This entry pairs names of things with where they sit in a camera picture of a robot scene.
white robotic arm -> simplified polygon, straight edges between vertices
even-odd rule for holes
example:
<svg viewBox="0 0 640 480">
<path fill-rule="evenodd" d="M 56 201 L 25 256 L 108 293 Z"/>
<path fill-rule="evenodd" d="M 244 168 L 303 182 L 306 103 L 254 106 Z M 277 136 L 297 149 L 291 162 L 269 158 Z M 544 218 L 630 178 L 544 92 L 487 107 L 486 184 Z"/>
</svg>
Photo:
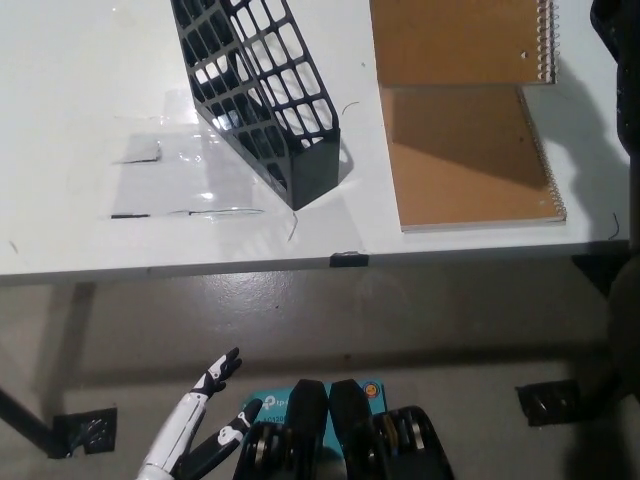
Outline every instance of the white robotic arm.
<svg viewBox="0 0 640 480">
<path fill-rule="evenodd" d="M 224 390 L 225 380 L 242 364 L 238 354 L 235 348 L 220 357 L 182 397 L 158 433 L 137 480 L 199 480 L 240 445 L 262 407 L 260 400 L 250 402 L 226 427 L 189 452 L 207 402 Z"/>
</svg>

blue box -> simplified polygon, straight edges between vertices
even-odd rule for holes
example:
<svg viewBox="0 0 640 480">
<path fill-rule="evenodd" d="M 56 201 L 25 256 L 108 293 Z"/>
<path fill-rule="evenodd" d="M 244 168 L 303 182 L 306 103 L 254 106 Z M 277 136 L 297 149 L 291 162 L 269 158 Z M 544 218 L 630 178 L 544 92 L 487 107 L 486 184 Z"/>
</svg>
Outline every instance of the blue box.
<svg viewBox="0 0 640 480">
<path fill-rule="evenodd" d="M 384 385 L 380 380 L 362 380 L 358 381 L 358 384 L 362 387 L 362 390 L 364 390 L 367 398 L 369 399 L 369 407 L 371 408 L 371 413 L 373 415 L 387 411 Z M 325 383 L 324 388 L 327 391 L 328 396 L 329 390 L 331 389 L 331 383 Z M 262 410 L 260 410 L 256 421 L 284 423 L 284 418 L 287 414 L 287 406 L 289 405 L 289 395 L 291 395 L 292 390 L 293 387 L 288 387 L 256 392 L 247 399 L 245 405 L 251 400 L 259 398 L 264 403 L 262 404 Z M 342 448 L 340 448 L 340 443 L 338 442 L 338 438 L 336 437 L 336 433 L 333 429 L 331 415 L 327 417 L 327 428 L 324 433 L 323 443 L 325 449 L 331 450 L 333 454 L 339 458 L 344 458 Z"/>
</svg>

concrete floor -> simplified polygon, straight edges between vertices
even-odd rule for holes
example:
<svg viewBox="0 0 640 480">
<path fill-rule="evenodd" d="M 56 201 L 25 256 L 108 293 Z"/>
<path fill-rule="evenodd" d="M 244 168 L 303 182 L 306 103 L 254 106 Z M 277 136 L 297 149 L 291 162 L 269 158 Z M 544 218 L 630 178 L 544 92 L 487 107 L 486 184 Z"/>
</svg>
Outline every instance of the concrete floor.
<svg viewBox="0 0 640 480">
<path fill-rule="evenodd" d="M 181 395 L 235 345 L 245 366 L 200 437 L 251 391 L 375 376 L 390 407 L 426 410 L 458 479 L 636 478 L 633 401 L 531 429 L 514 390 L 597 368 L 605 318 L 557 259 L 1 289 L 3 388 L 43 418 L 115 405 L 119 425 L 115 453 L 56 461 L 0 424 L 0 478 L 134 478 Z M 230 479 L 235 462 L 208 478 Z"/>
</svg>

black magazine file holder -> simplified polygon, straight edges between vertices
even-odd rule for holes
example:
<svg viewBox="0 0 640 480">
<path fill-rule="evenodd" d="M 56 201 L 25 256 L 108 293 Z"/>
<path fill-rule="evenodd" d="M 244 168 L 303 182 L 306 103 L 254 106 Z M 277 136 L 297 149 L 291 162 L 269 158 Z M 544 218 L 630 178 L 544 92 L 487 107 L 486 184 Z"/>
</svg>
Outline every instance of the black magazine file holder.
<svg viewBox="0 0 640 480">
<path fill-rule="evenodd" d="M 338 116 L 286 0 L 171 3 L 202 117 L 294 210 L 337 186 Z"/>
</svg>

brown notebook cover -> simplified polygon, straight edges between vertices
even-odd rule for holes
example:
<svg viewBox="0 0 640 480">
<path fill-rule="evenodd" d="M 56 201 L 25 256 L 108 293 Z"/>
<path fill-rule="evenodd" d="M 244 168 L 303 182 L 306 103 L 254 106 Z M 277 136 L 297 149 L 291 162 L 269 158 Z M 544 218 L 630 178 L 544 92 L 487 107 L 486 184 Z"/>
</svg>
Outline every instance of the brown notebook cover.
<svg viewBox="0 0 640 480">
<path fill-rule="evenodd" d="M 517 87 L 381 96 L 403 231 L 565 220 Z"/>
<path fill-rule="evenodd" d="M 382 86 L 555 82 L 553 0 L 371 0 Z"/>
</svg>

